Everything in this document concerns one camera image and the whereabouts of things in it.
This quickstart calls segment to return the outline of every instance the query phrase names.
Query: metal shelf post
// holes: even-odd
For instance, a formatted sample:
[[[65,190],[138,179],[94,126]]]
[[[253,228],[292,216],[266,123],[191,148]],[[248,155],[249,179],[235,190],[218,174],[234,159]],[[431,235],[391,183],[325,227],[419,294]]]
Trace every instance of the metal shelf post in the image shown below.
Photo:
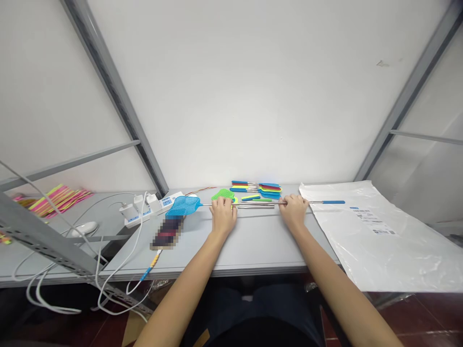
[[[3,192],[0,192],[0,227],[3,232],[24,246],[76,275],[82,276],[86,283],[96,286],[96,260],[76,247],[73,241],[61,236]],[[134,292],[131,295],[126,295],[124,291],[118,289],[116,283],[106,285],[105,291],[130,306],[142,299],[140,293]],[[147,299],[137,309],[151,314],[155,305]]]

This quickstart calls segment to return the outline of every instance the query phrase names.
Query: label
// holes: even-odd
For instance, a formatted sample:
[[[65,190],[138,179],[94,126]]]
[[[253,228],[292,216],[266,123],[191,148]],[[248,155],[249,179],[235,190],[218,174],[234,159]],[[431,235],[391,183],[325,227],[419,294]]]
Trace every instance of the label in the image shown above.
[[[395,235],[395,232],[386,223],[380,220],[371,210],[360,210],[351,207],[352,212],[377,235]]]

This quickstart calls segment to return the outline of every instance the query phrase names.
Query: computer mouse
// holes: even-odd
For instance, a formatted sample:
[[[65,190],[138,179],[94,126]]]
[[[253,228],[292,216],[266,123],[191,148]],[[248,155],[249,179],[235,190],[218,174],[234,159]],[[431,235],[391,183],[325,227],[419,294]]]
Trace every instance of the computer mouse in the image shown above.
[[[89,234],[92,231],[95,231],[96,228],[98,228],[97,222],[87,222],[84,224],[80,224],[79,226],[76,226],[76,229],[84,235]],[[73,229],[71,231],[71,237],[81,237],[81,235]]]

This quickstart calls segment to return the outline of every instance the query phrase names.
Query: white panel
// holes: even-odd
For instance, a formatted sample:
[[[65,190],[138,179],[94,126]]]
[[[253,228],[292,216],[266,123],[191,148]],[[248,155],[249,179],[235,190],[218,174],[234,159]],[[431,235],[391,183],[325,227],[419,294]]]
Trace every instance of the white panel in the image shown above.
[[[170,187],[351,181],[448,4],[90,0]]]
[[[400,130],[463,139],[463,27],[460,27]],[[370,179],[397,207],[434,223],[463,218],[463,147],[395,136]]]
[[[0,45],[0,147],[7,164],[28,173],[130,141],[59,1],[2,1]],[[134,149],[87,168],[46,178],[41,187],[153,189]],[[0,168],[0,179],[12,176]]]

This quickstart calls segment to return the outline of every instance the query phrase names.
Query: cable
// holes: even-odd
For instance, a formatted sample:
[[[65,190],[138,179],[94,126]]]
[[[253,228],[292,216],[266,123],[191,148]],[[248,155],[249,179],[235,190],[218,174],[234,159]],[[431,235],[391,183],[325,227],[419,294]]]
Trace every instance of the cable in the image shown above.
[[[90,242],[87,240],[87,238],[85,237],[85,235],[78,229],[76,229],[76,227],[74,227],[70,222],[68,222],[68,220],[66,218],[64,218],[63,214],[61,213],[61,211],[55,206],[55,204],[53,203],[53,201],[48,197],[48,195],[46,195],[44,192],[42,192],[31,180],[29,180],[27,177],[24,177],[22,176],[20,173],[16,172],[15,170],[13,170],[11,167],[9,167],[7,164],[5,164],[4,162],[2,162],[0,160],[0,164],[2,164],[4,167],[6,167],[8,170],[10,170],[13,174],[15,174],[16,176],[18,176],[19,178],[21,178],[22,180],[24,180],[25,182],[29,183],[32,187],[34,187],[34,189],[36,189],[40,194],[42,194],[42,196],[48,201],[48,203],[50,204],[51,207],[53,207],[53,209],[56,211],[56,213],[58,213],[59,217],[73,230],[75,230],[80,236],[82,236],[83,240],[85,241],[85,243],[88,245],[88,247],[90,248],[90,250],[92,250],[93,253],[95,253],[95,255],[98,255],[98,253],[92,248],[92,245],[90,244]],[[106,260],[104,257],[101,257],[104,261],[106,261],[107,263],[109,262],[108,260]]]
[[[105,198],[102,198],[102,199],[100,199],[100,200],[94,202],[92,205],[90,205],[90,207],[88,207],[88,208],[80,215],[80,217],[77,218],[77,219],[74,221],[73,225],[76,225],[76,223],[77,223],[78,221],[80,221],[80,220],[82,219],[82,217],[85,216],[85,214],[86,214],[92,207],[94,207],[96,204],[102,202],[103,200],[112,198],[112,197],[117,196],[117,195],[122,195],[122,194],[131,194],[131,195],[135,196],[134,193],[124,192],[124,193],[112,194],[112,195],[109,195],[109,196],[107,196],[107,197],[105,197]],[[67,235],[65,236],[65,237],[67,237],[67,236],[69,235],[69,232],[70,232],[70,231],[71,231],[71,229],[68,229],[68,230],[66,230],[66,231],[63,231],[63,232],[60,233],[60,234],[63,235],[65,232],[67,232]],[[32,275],[32,276],[29,276],[29,277],[27,277],[27,278],[25,278],[25,279],[19,279],[19,278],[17,277],[17,272],[18,272],[19,268],[20,268],[21,265],[22,265],[26,260],[28,260],[33,254],[36,254],[36,252],[31,252],[31,253],[29,253],[29,255],[27,255],[23,260],[21,260],[21,262],[14,268],[14,270],[13,270],[13,272],[12,272],[12,274],[11,274],[11,276],[12,276],[12,278],[13,278],[14,281],[16,281],[16,282],[22,282],[22,281],[26,281],[26,280],[32,279],[34,276],[40,275],[42,272],[46,271],[46,270],[48,269],[49,266],[51,266],[51,265],[54,264],[54,262],[51,262],[50,265],[44,267],[44,268],[43,268],[40,272],[38,272],[37,274]]]
[[[99,254],[99,255],[101,254],[101,243],[100,243],[100,247],[99,247],[99,250],[98,250],[98,254]],[[102,288],[100,287],[100,284],[98,283],[98,267],[99,267],[99,264],[100,264],[100,261],[99,261],[99,260],[100,260],[100,258],[98,258],[98,261],[97,261],[97,263],[96,263],[95,283],[96,283],[96,287],[97,287],[99,290],[102,290]],[[107,298],[109,301],[112,301],[112,302],[114,302],[114,303],[116,303],[116,304],[118,304],[118,305],[121,305],[121,306],[123,306],[123,307],[126,307],[126,308],[128,308],[128,309],[133,309],[133,308],[135,308],[135,307],[138,306],[142,301],[144,301],[144,300],[146,299],[146,296],[145,296],[145,297],[143,298],[143,300],[140,301],[138,304],[136,304],[135,306],[129,307],[129,306],[127,306],[126,304],[123,304],[123,303],[121,303],[121,302],[118,302],[118,301],[114,300],[114,299],[111,297],[111,295],[108,295],[108,294],[106,294],[105,292],[103,292],[103,294],[106,295],[106,298]],[[106,309],[102,309],[101,306],[104,306],[105,303],[106,303],[106,302],[103,302],[102,304],[98,305],[97,307],[98,307],[99,309],[101,309],[102,311],[104,311],[104,312],[106,312],[106,313],[109,313],[109,314],[111,314],[111,315],[114,315],[114,316],[117,316],[117,315],[120,315],[120,314],[126,312],[126,311],[124,311],[124,312],[115,313],[115,312],[107,311]],[[140,313],[140,312],[138,312],[138,311],[135,311],[135,310],[134,310],[134,312],[135,312],[136,314],[138,314],[138,315],[145,321],[145,323],[148,323],[148,320],[145,318],[145,316],[143,316],[142,313]]]
[[[47,270],[43,273],[42,277],[40,277],[39,283],[37,284],[37,287],[35,289],[35,296],[37,297],[37,300],[43,305],[43,307],[49,309],[50,311],[56,312],[56,313],[62,313],[62,314],[79,314],[82,312],[82,310],[76,309],[76,308],[69,308],[69,307],[59,307],[59,306],[52,306],[48,304],[41,296],[40,294],[40,286],[42,285],[42,281],[45,278],[45,276],[48,274]]]
[[[109,199],[111,197],[114,197],[114,196],[117,196],[117,195],[121,195],[121,194],[131,194],[131,195],[135,195],[133,193],[127,193],[127,192],[124,192],[124,193],[116,193],[116,194],[112,194],[110,196],[107,196],[105,198],[102,198],[96,202],[94,202],[90,207],[88,207],[75,221],[74,221],[74,225],[93,207],[95,206],[96,204],[100,203],[101,201],[105,200],[105,199]],[[68,229],[66,231],[63,231],[62,233],[60,233],[61,235],[63,235],[64,233],[66,233],[65,237],[67,237],[70,233],[71,229]],[[66,307],[57,307],[57,306],[52,306],[50,304],[48,304],[47,302],[45,302],[45,300],[40,296],[40,287],[41,287],[41,284],[42,284],[42,281],[43,279],[46,277],[46,275],[48,274],[48,272],[56,267],[57,265],[54,263],[54,262],[51,262],[48,266],[44,267],[40,272],[38,272],[37,274],[33,275],[33,276],[30,276],[30,277],[27,277],[26,279],[19,279],[16,277],[17,275],[17,271],[19,269],[19,267],[27,260],[29,259],[33,254],[35,254],[35,252],[32,252],[30,253],[28,256],[26,256],[17,266],[16,268],[13,270],[13,273],[12,273],[12,278],[14,281],[24,281],[24,280],[29,280],[31,279],[31,281],[29,282],[28,286],[27,286],[27,290],[26,290],[26,297],[28,299],[28,301],[34,305],[37,305],[37,306],[40,306],[40,307],[45,307],[45,308],[48,308],[50,309],[51,311],[54,311],[54,312],[58,312],[58,313],[62,313],[62,314],[76,314],[76,311],[75,309],[73,308],[66,308]],[[37,293],[38,294],[38,298],[40,297],[41,299],[41,302],[43,304],[41,304],[41,302],[37,302],[35,300],[32,299],[31,295],[30,295],[30,287],[32,286],[32,283],[34,282],[34,280],[41,274],[43,273],[44,271],[46,271],[46,273],[42,276],[41,280],[39,281],[38,285],[37,285],[37,288],[36,288],[36,295]]]
[[[188,196],[188,195],[190,195],[190,194],[194,194],[194,193],[197,193],[197,192],[200,192],[200,191],[203,191],[203,190],[213,189],[213,188],[217,188],[217,187],[207,187],[207,188],[195,190],[195,191],[193,191],[193,192],[190,192],[190,193],[185,194],[185,196]]]
[[[145,194],[144,194],[144,196],[143,196],[143,201],[145,201],[145,199],[146,199],[146,194],[147,194],[147,193],[148,193],[148,192],[146,191]],[[117,316],[117,315],[123,314],[123,313],[125,313],[125,312],[127,312],[127,311],[130,311],[131,309],[137,307],[138,305],[140,305],[140,304],[148,297],[148,294],[150,293],[150,290],[151,290],[151,288],[152,288],[152,286],[153,286],[153,283],[154,283],[154,281],[151,283],[150,289],[147,291],[145,297],[144,297],[140,302],[138,302],[136,305],[133,305],[132,307],[129,307],[128,309],[126,309],[126,310],[124,310],[124,311],[115,313],[115,312],[112,312],[112,311],[107,310],[106,308],[104,308],[104,307],[101,305],[101,297],[103,296],[103,293],[104,293],[104,289],[105,289],[106,284],[108,283],[108,281],[110,280],[110,278],[111,278],[117,271],[119,271],[119,270],[127,263],[127,261],[128,261],[129,258],[132,256],[132,254],[134,253],[134,251],[135,251],[135,249],[136,249],[136,247],[137,247],[137,245],[138,245],[138,240],[140,239],[141,230],[142,230],[142,228],[143,228],[143,207],[144,207],[144,206],[145,206],[145,204],[143,204],[142,207],[141,207],[141,211],[140,211],[140,215],[141,215],[140,228],[138,229],[138,234],[137,234],[137,236],[136,236],[135,244],[134,244],[134,247],[133,247],[132,251],[131,251],[131,252],[129,253],[129,255],[124,259],[124,261],[123,261],[123,262],[122,262],[122,263],[121,263],[121,264],[120,264],[120,265],[108,276],[108,278],[104,281],[103,286],[102,286],[101,288],[99,287],[99,283],[98,283],[98,272],[97,272],[97,274],[95,275],[95,282],[96,282],[96,285],[100,288],[100,295],[98,296],[98,301],[97,301],[98,307],[99,307],[102,311],[104,311],[104,312],[106,312],[106,313],[108,313],[108,314],[110,314],[110,315],[112,315],[112,316]],[[99,267],[99,257],[100,257],[100,256],[101,256],[101,249],[98,251],[98,261],[96,262],[96,268],[97,268],[97,269],[98,269],[98,267]]]
[[[16,176],[18,176],[19,178],[23,179],[25,182],[29,183],[34,189],[36,189],[47,201],[48,203],[50,204],[51,207],[53,207],[53,209],[56,211],[56,213],[60,216],[60,218],[70,227],[70,230],[73,229],[75,230],[80,236],[82,236],[83,240],[85,241],[85,243],[87,243],[88,247],[90,248],[90,250],[92,252],[94,252],[96,255],[98,255],[98,262],[97,262],[97,269],[99,267],[99,262],[101,259],[103,259],[104,261],[106,261],[106,263],[108,263],[108,260],[105,259],[102,255],[101,255],[101,252],[95,252],[95,250],[92,248],[92,245],[90,244],[90,242],[88,241],[88,239],[85,237],[85,235],[80,232],[78,229],[76,229],[71,223],[69,223],[67,221],[67,219],[64,218],[64,216],[62,215],[61,211],[55,206],[55,204],[51,201],[51,199],[45,194],[43,193],[34,183],[32,183],[31,180],[29,180],[28,178],[24,177],[23,175],[21,175],[20,173],[16,172],[15,170],[13,170],[10,166],[8,166],[7,164],[5,164],[3,161],[0,160],[0,164],[3,165],[5,168],[7,168],[8,170],[10,170],[13,174],[15,174]],[[141,232],[141,229],[142,229],[142,226],[143,226],[143,207],[142,207],[142,211],[141,211],[141,223],[140,223],[140,229],[138,231],[138,236],[137,236],[137,239],[136,239],[136,242],[135,242],[135,246],[134,246],[134,249],[130,252],[129,256],[126,258],[126,260],[123,262],[123,264],[121,264],[121,266],[119,266],[118,269],[116,269],[108,278],[107,280],[104,282],[103,284],[103,287],[101,288],[101,291],[100,291],[100,295],[98,297],[98,307],[104,311],[104,312],[107,312],[111,315],[119,315],[119,314],[122,314],[122,313],[125,313],[133,308],[135,308],[136,306],[138,306],[143,300],[146,299],[146,297],[148,296],[148,294],[150,293],[150,290],[151,290],[151,287],[153,285],[153,283],[151,283],[151,287],[150,289],[148,290],[148,292],[146,293],[145,297],[143,298],[142,301],[140,301],[138,304],[134,305],[133,307],[129,307],[127,310],[123,311],[123,312],[120,312],[120,313],[114,313],[114,312],[111,312],[111,311],[108,311],[106,310],[100,303],[101,301],[101,296],[104,294],[109,300],[121,305],[121,306],[124,306],[124,307],[127,307],[126,305],[124,304],[121,304],[115,300],[113,300],[112,298],[110,298],[106,293],[104,293],[104,287],[106,285],[106,283],[108,282],[109,278],[112,277],[112,275],[114,275],[114,273],[116,273],[123,265],[125,265],[125,262],[128,260],[128,258],[133,254],[137,244],[138,244],[138,239],[140,237],[140,232]],[[32,280],[29,282],[29,285],[27,286],[27,290],[26,290],[26,296],[27,296],[27,299],[37,305],[37,306],[40,306],[40,307],[46,307],[48,309],[50,309],[51,311],[54,311],[54,312],[58,312],[58,313],[64,313],[64,314],[72,314],[71,312],[75,312],[75,313],[80,313],[81,311],[80,310],[76,310],[74,308],[68,308],[68,307],[53,307],[51,305],[49,305],[48,303],[45,302],[45,300],[43,300],[43,298],[40,296],[40,285],[43,281],[43,279],[45,278],[45,276],[48,274],[48,271],[50,271],[51,268],[48,268],[46,267],[46,271],[45,273],[42,275],[41,279],[39,280],[39,283],[37,285],[37,288],[36,288],[36,296],[37,296],[37,299],[40,301],[40,303],[36,302],[35,300],[32,299],[31,295],[30,295],[30,287],[32,286],[32,283],[33,281],[37,278],[37,276],[40,275],[40,273],[43,272],[43,270],[39,273],[39,275],[37,276],[34,276],[32,278]],[[96,284],[97,284],[97,287],[99,287],[99,284],[98,284],[98,280],[97,280],[97,276],[98,276],[98,270],[96,271],[96,274],[95,274],[95,281],[96,281]],[[139,314],[143,320],[145,322],[147,322],[146,318],[139,312],[135,311],[137,314]]]
[[[153,261],[151,262],[151,265],[149,268],[146,269],[145,273],[143,274],[143,276],[141,276],[140,280],[138,281],[138,283],[136,284],[136,286],[131,290],[129,291],[129,285],[130,283],[132,283],[132,281],[128,282],[127,283],[127,287],[125,288],[125,293],[127,295],[130,295],[132,294],[135,289],[138,288],[138,286],[140,285],[141,282],[143,282],[143,280],[146,278],[146,276],[148,276],[148,274],[151,272],[151,270],[153,270],[153,267],[156,265],[156,263],[158,262],[158,259],[159,259],[159,255],[161,254],[162,252],[162,249],[158,250],[158,252],[156,253],[156,256],[154,257]]]

